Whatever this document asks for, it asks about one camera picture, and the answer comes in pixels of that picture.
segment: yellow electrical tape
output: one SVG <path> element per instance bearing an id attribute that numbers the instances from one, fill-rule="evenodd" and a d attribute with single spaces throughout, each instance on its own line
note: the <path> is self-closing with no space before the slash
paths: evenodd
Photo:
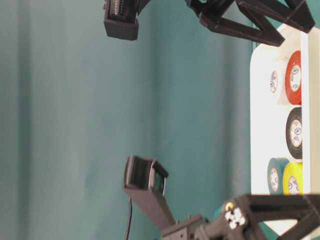
<path id="1" fill-rule="evenodd" d="M 283 173 L 283 193 L 296 195 L 304 193 L 302 163 L 289 163 Z"/>

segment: black robotic arm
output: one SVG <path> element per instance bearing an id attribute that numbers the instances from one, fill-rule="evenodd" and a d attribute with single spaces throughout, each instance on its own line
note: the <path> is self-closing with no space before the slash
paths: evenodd
<path id="1" fill-rule="evenodd" d="M 139 23 L 137 15 L 150 0 L 106 0 L 104 25 L 109 37 L 136 40 Z M 285 23 L 305 33 L 315 25 L 306 0 L 185 0 L 200 23 L 214 33 L 248 39 L 258 43 L 280 46 L 284 38 L 266 17 Z M 223 18 L 236 2 L 239 10 L 259 29 Z"/>
<path id="2" fill-rule="evenodd" d="M 227 201 L 219 216 L 175 222 L 165 195 L 168 172 L 155 159 L 130 156 L 123 191 L 158 227 L 162 240 L 267 240 L 259 223 L 297 220 L 278 240 L 300 240 L 320 226 L 320 195 L 243 195 Z"/>

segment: black electrical tape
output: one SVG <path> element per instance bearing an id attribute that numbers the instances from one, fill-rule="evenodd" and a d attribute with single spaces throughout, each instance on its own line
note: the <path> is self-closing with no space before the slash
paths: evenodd
<path id="1" fill-rule="evenodd" d="M 295 159 L 302 159 L 302 109 L 294 108 L 286 121 L 285 138 L 290 154 Z"/>

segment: black cable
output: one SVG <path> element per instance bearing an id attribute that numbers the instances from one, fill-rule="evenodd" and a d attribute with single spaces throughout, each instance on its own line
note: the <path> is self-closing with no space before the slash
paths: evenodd
<path id="1" fill-rule="evenodd" d="M 131 218 L 132 218 L 132 201 L 131 197 L 128 198 L 129 202 L 129 216 L 128 216 L 128 225 L 126 226 L 125 237 L 124 240 L 129 239 L 130 227 L 131 227 Z"/>

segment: teal electrical tape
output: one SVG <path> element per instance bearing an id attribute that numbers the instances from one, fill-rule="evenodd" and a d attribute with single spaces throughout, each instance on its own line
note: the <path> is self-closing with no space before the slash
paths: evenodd
<path id="1" fill-rule="evenodd" d="M 289 164 L 287 158 L 271 158 L 268 164 L 267 182 L 271 195 L 283 194 L 283 176 L 286 166 Z"/>

